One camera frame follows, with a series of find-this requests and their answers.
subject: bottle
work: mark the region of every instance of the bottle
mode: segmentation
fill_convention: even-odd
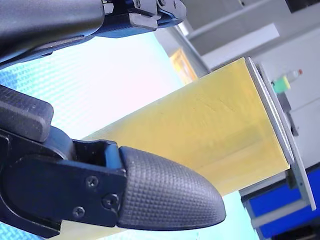
[[[303,74],[301,69],[295,71],[289,71],[276,80],[272,81],[271,84],[276,94],[281,94],[291,89],[291,83],[298,79]]]

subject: textured fingertip pad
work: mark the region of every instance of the textured fingertip pad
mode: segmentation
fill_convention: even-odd
[[[118,226],[176,231],[216,225],[226,218],[219,192],[204,177],[166,158],[119,149],[127,171]]]
[[[0,85],[0,129],[44,142],[53,115],[49,103]]]

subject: gray metal frame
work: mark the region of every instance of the gray metal frame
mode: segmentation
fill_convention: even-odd
[[[250,72],[256,89],[260,95],[265,110],[270,118],[274,132],[282,147],[285,158],[291,165],[294,177],[296,179],[301,199],[292,202],[288,205],[280,207],[272,212],[266,213],[262,216],[255,217],[253,212],[250,214],[251,224],[257,229],[260,226],[273,222],[288,214],[294,213],[300,209],[310,206],[314,211],[317,209],[316,202],[312,193],[312,189],[308,180],[306,169],[299,153],[294,136],[287,124],[285,114],[281,108],[278,98],[273,91],[269,81],[262,79],[254,62],[251,58],[245,59],[246,66]]]

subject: metal plate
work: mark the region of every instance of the metal plate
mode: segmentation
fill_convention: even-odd
[[[254,62],[252,59],[246,58],[245,59],[246,66],[250,72],[250,75],[252,77],[252,80],[255,84],[255,87],[259,93],[259,96],[261,98],[261,101],[264,105],[264,108],[266,110],[266,113],[269,116],[270,122],[272,124],[272,127],[274,129],[275,135],[279,141],[279,144],[282,148],[283,154],[285,159],[287,160],[288,164],[293,164],[295,162],[292,149],[288,140],[287,132],[285,131],[285,124],[283,123],[280,115],[282,114],[284,117],[283,110],[281,107],[277,107],[275,104],[275,100],[272,99],[261,75],[258,72],[258,69],[256,68]]]

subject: black plastic bracket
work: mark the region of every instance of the black plastic bracket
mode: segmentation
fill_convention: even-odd
[[[127,177],[115,142],[71,140],[51,127],[38,143],[0,129],[0,151],[0,222],[45,238],[62,220],[117,224]]]

